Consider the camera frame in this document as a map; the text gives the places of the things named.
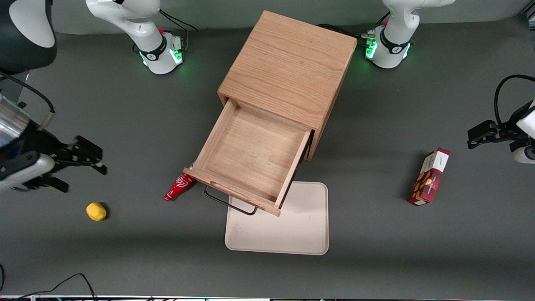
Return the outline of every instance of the red box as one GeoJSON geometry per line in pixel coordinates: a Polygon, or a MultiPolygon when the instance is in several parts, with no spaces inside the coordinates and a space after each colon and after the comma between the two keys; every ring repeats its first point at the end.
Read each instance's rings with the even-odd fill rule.
{"type": "Polygon", "coordinates": [[[449,151],[443,148],[438,148],[425,156],[418,179],[412,188],[409,203],[421,206],[433,201],[448,158],[449,151]]]}

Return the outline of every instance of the wooden cabinet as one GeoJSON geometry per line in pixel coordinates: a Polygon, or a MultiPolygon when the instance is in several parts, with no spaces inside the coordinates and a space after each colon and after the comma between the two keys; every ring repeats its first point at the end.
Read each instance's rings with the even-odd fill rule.
{"type": "Polygon", "coordinates": [[[192,169],[217,190],[274,215],[311,160],[356,39],[264,11],[218,95],[224,108],[192,169]]]}

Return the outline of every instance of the gray tabletop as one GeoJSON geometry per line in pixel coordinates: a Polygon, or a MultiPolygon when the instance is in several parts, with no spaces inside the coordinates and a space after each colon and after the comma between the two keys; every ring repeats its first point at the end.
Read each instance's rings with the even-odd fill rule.
{"type": "MultiPolygon", "coordinates": [[[[320,257],[228,250],[226,208],[202,185],[162,199],[221,112],[216,90],[248,33],[191,33],[185,64],[165,76],[143,66],[125,34],[60,38],[56,61],[28,82],[56,105],[49,130],[101,146],[109,174],[69,168],[58,174],[67,194],[1,196],[2,293],[83,272],[100,295],[535,298],[535,167],[514,162],[507,144],[466,146],[469,128],[494,119],[498,82],[533,75],[525,19],[422,25],[395,70],[356,50],[314,160],[295,177],[329,189],[320,257]],[[452,154],[435,202],[414,207],[405,200],[422,155],[437,147],[452,154]],[[109,220],[87,217],[94,201],[109,205],[109,220]]],[[[503,119],[533,91],[507,83],[503,119]]],[[[21,100],[42,120],[36,96],[21,100]]],[[[72,280],[57,293],[88,292],[72,280]]]]}

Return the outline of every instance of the drawer handle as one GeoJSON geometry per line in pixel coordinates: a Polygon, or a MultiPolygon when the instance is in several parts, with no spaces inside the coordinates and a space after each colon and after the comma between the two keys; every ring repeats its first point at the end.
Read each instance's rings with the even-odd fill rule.
{"type": "Polygon", "coordinates": [[[258,208],[255,207],[255,209],[254,209],[252,212],[247,212],[247,211],[245,211],[245,210],[243,210],[243,209],[240,209],[240,208],[238,208],[238,207],[236,207],[236,206],[234,206],[234,205],[231,205],[231,204],[229,204],[229,203],[227,203],[227,202],[225,202],[225,201],[223,201],[223,200],[220,200],[220,199],[214,197],[213,195],[211,195],[210,193],[208,193],[208,185],[204,188],[204,195],[207,196],[207,197],[209,197],[210,199],[212,199],[212,200],[214,200],[214,201],[218,201],[219,203],[221,203],[221,204],[223,204],[223,205],[225,205],[225,206],[229,206],[229,207],[231,207],[232,209],[238,210],[239,212],[241,212],[241,213],[243,213],[243,214],[253,215],[253,214],[256,213],[256,210],[258,209],[258,208]]]}

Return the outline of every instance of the open drawer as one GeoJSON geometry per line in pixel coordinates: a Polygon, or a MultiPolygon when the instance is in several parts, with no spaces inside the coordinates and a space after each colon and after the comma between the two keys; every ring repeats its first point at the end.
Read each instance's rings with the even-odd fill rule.
{"type": "Polygon", "coordinates": [[[200,182],[276,216],[311,129],[229,99],[192,169],[200,182]]]}

